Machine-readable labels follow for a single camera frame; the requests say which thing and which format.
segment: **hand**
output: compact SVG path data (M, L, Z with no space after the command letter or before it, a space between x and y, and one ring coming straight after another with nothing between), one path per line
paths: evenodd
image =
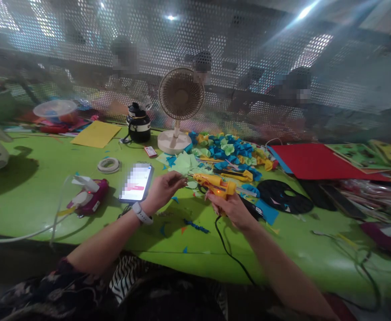
M219 208L221 208L227 214L232 224L240 231L249 230L253 226L258 225L258 222L249 213L237 193L228 195L227 200L216 196L210 190L206 196L211 200L215 213L219 215Z
M148 216L154 215L170 201L178 189L186 186L187 181L186 177L176 171L157 177L152 183L148 197L140 204L142 210Z

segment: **phone screen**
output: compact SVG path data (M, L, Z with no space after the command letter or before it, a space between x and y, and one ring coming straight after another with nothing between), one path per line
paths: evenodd
M119 199L141 201L148 188L151 171L151 164L134 164L131 172L126 175Z

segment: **fan grille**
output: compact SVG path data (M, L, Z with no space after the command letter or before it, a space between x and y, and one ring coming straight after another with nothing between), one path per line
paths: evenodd
M159 90L160 105L173 119L185 120L194 116L203 105L204 87L194 81L194 72L177 68L163 78Z

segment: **fan base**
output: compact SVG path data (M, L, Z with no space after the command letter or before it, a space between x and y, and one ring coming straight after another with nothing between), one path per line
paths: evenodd
M191 143L191 138L182 132L174 137L174 131L165 131L158 135L158 148L170 155L177 155Z

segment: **perforated metal screen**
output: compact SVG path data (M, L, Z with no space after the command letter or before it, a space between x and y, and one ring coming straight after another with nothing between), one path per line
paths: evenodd
M200 59L211 83L185 130L311 141L391 124L387 35L231 0L0 0L0 76L22 102L76 99L124 122L136 101L172 128L161 78Z

